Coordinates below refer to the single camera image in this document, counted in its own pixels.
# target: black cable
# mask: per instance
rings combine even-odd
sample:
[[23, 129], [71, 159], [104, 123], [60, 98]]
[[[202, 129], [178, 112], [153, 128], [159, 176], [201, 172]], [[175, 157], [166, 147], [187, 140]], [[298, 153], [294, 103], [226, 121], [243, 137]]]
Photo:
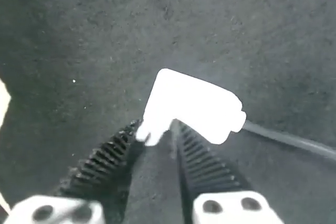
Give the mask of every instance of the black cable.
[[327, 157], [329, 159], [336, 161], [336, 150], [334, 150], [333, 148], [327, 145], [318, 143], [316, 141], [312, 141], [312, 140], [299, 137], [299, 136], [290, 135], [284, 132], [277, 132], [274, 130], [269, 130], [262, 126], [259, 126], [258, 124], [251, 123], [249, 121], [245, 122], [243, 129], [248, 132], [252, 132], [257, 135], [269, 138], [271, 140], [284, 143], [284, 144], [288, 144], [288, 145], [291, 145], [291, 146], [294, 146], [294, 147], [297, 147], [297, 148], [300, 148], [306, 151], [310, 151], [312, 153], [315, 153], [315, 154], [318, 154], [323, 157]]

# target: white power plug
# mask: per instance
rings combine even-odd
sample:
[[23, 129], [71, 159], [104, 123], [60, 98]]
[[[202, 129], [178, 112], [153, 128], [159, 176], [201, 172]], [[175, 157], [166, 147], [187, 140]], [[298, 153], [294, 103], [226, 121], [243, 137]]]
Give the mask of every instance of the white power plug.
[[[147, 146], [156, 145], [172, 121], [178, 119], [209, 142], [222, 144], [231, 131], [242, 129], [246, 120], [242, 106], [239, 98], [228, 90], [162, 69], [157, 74], [136, 138], [147, 140]], [[214, 129], [220, 129], [220, 135]]]

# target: dark carpet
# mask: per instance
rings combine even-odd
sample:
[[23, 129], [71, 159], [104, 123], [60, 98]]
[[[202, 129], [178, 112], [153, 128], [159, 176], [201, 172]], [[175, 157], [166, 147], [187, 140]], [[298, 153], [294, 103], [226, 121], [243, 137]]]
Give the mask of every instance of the dark carpet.
[[[13, 97], [0, 133], [0, 189], [11, 204], [51, 190], [141, 117], [165, 67], [233, 91], [255, 123], [336, 146], [334, 0], [0, 4], [0, 78]], [[127, 223], [181, 223], [166, 149], [145, 157]], [[246, 132], [214, 149], [285, 223], [335, 223], [332, 162]]]

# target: white object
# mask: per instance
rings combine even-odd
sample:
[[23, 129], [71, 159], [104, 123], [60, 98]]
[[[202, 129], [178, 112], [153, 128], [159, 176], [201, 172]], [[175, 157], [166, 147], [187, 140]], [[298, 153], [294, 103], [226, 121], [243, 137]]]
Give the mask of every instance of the white object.
[[[258, 209], [246, 209], [242, 201], [255, 200]], [[208, 212], [204, 209], [206, 202], [212, 201], [220, 205], [221, 211]], [[268, 205], [267, 200], [254, 191], [238, 191], [233, 193], [202, 194], [194, 200], [194, 224], [283, 224], [281, 219]]]
[[232, 92], [185, 74], [162, 69], [148, 99], [136, 138], [156, 145], [178, 119], [213, 144], [222, 144], [231, 131], [242, 129], [246, 114]]
[[[10, 101], [11, 96], [7, 92], [6, 85], [0, 79], [0, 128], [4, 122], [4, 118]], [[10, 213], [10, 206], [6, 202], [5, 198], [1, 193], [0, 193], [0, 206], [6, 211], [7, 214]]]
[[[10, 215], [4, 222], [4, 224], [34, 224], [34, 223], [47, 223], [47, 221], [53, 222], [57, 218], [64, 215], [67, 212], [71, 212], [81, 206], [84, 203], [82, 199], [61, 198], [61, 197], [48, 197], [42, 195], [32, 196], [27, 198], [14, 206]], [[34, 220], [34, 213], [37, 209], [43, 206], [52, 207], [52, 213], [50, 217], [45, 220]], [[104, 224], [103, 209], [100, 203], [97, 201], [91, 201], [88, 203], [91, 209], [91, 217], [85, 222], [86, 224]], [[55, 222], [59, 224], [72, 224], [71, 216], [63, 219], [61, 222]]]

